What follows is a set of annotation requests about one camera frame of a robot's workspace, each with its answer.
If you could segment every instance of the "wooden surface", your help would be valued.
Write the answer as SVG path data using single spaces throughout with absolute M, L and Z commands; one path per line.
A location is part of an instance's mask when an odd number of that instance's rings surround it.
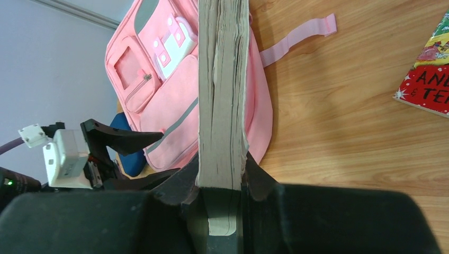
M 262 167 L 284 183 L 411 195 L 449 253 L 449 119 L 392 99 L 441 20 L 444 0 L 250 0 L 263 50 L 335 13 L 265 73 L 274 109 Z

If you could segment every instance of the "wall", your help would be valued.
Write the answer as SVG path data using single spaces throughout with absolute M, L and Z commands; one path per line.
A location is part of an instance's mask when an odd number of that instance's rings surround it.
M 0 23 L 0 144 L 34 123 L 111 122 L 116 96 L 104 54 L 112 30 L 26 0 L 1 0 Z M 41 147 L 23 144 L 0 166 L 47 182 Z
M 116 21 L 122 21 L 134 0 L 65 0 L 91 12 Z

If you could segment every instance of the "red book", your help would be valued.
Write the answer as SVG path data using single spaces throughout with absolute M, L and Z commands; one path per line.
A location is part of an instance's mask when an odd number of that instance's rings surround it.
M 449 117 L 449 11 L 393 98 Z

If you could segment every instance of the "pink backpack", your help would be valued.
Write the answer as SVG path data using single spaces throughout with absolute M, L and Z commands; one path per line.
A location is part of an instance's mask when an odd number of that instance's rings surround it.
M 273 108 L 264 67 L 299 41 L 336 32 L 334 15 L 294 29 L 259 52 L 251 33 L 245 129 L 259 163 L 272 135 Z M 144 150 L 155 171 L 185 166 L 198 152 L 197 0 L 135 0 L 107 45 L 106 72 L 134 131 L 164 137 Z

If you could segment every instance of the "yellow illustration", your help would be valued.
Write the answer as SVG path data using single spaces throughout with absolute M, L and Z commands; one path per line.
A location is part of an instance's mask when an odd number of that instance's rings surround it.
M 421 65 L 449 64 L 449 33 L 431 37 L 418 56 L 414 68 Z

